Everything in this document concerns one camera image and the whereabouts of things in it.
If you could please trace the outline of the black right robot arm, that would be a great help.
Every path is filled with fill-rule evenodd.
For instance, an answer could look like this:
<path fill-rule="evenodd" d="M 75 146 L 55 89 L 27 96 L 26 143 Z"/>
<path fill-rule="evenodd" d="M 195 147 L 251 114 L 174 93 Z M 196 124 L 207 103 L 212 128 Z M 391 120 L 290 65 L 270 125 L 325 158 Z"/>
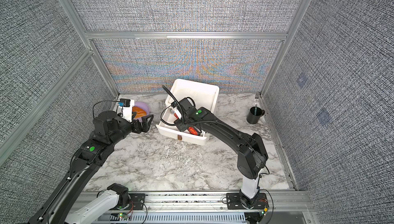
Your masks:
<path fill-rule="evenodd" d="M 213 135 L 237 154 L 237 168 L 243 175 L 240 202 L 252 209 L 259 200 L 260 174 L 269 159 L 260 135 L 241 132 L 217 118 L 210 110 L 197 108 L 191 98 L 174 101 L 171 107 L 176 115 L 174 124 L 181 132 L 189 128 Z"/>

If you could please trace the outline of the white three-drawer storage unit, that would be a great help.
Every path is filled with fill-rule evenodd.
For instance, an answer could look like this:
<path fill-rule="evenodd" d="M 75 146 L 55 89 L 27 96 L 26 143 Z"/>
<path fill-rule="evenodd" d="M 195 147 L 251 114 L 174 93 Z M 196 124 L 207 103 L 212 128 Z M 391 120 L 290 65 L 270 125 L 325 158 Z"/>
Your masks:
<path fill-rule="evenodd" d="M 215 85 L 176 79 L 170 91 L 178 101 L 190 97 L 195 101 L 197 108 L 204 107 L 213 113 L 220 89 Z"/>

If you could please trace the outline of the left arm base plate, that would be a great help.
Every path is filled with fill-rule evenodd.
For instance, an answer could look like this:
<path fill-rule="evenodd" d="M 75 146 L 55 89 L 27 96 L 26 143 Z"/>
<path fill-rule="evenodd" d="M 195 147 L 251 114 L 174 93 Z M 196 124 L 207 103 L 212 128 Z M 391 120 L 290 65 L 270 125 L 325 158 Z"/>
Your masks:
<path fill-rule="evenodd" d="M 144 193 L 129 193 L 128 197 L 121 195 L 113 211 L 129 211 L 133 210 L 144 210 L 146 194 Z"/>

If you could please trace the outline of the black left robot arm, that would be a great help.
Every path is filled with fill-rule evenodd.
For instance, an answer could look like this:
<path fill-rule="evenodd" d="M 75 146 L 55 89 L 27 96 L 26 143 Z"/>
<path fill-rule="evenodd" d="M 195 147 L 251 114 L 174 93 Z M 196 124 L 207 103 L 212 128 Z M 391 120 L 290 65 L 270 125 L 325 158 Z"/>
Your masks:
<path fill-rule="evenodd" d="M 95 117 L 89 139 L 72 156 L 61 182 L 27 223 L 63 224 L 87 183 L 115 151 L 115 145 L 130 133 L 148 132 L 153 117 L 149 114 L 141 121 L 129 122 L 115 111 L 103 111 Z"/>

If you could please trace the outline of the red glitter microphone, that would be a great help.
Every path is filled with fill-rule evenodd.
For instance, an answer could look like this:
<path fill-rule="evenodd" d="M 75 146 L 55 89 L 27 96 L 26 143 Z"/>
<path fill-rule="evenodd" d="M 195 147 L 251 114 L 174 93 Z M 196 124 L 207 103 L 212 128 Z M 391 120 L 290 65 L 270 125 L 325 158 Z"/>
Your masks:
<path fill-rule="evenodd" d="M 176 113 L 174 113 L 173 115 L 174 115 L 175 118 L 176 118 L 176 120 L 175 120 L 174 122 L 180 121 L 180 118 L 178 117 L 178 115 L 177 115 Z M 189 127 L 189 128 L 187 129 L 187 131 L 188 131 L 190 134 L 193 134 L 193 135 L 196 135 L 196 136 L 200 136 L 200 135 L 201 135 L 201 131 L 198 130 L 198 129 L 196 129 L 195 127 Z"/>

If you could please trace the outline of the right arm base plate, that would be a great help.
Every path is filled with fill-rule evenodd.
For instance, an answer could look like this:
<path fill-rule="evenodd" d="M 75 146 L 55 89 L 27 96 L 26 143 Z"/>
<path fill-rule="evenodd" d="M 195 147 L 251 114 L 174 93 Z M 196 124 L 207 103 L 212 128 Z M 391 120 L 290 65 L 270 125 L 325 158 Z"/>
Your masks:
<path fill-rule="evenodd" d="M 226 202 L 229 210 L 264 210 L 269 208 L 265 193 L 257 193 L 253 198 L 248 198 L 242 192 L 227 193 Z"/>

